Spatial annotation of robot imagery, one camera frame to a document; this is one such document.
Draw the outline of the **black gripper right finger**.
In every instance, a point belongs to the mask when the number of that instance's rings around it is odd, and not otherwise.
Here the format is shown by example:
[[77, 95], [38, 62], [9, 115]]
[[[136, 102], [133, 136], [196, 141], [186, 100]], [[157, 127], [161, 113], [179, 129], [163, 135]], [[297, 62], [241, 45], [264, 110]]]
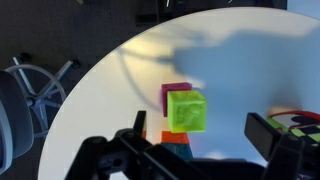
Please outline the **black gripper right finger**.
[[247, 114], [244, 134], [267, 161], [299, 161], [302, 157], [304, 142], [300, 138], [277, 131], [257, 113]]

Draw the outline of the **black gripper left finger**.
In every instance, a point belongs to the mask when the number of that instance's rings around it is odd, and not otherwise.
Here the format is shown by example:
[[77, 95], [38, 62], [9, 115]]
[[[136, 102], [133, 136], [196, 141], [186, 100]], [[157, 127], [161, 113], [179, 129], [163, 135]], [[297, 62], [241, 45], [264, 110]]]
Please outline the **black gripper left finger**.
[[138, 133], [142, 138], [146, 138], [145, 119], [146, 119], [146, 112], [142, 110], [138, 111], [135, 118], [134, 126], [133, 126], [133, 130], [136, 133]]

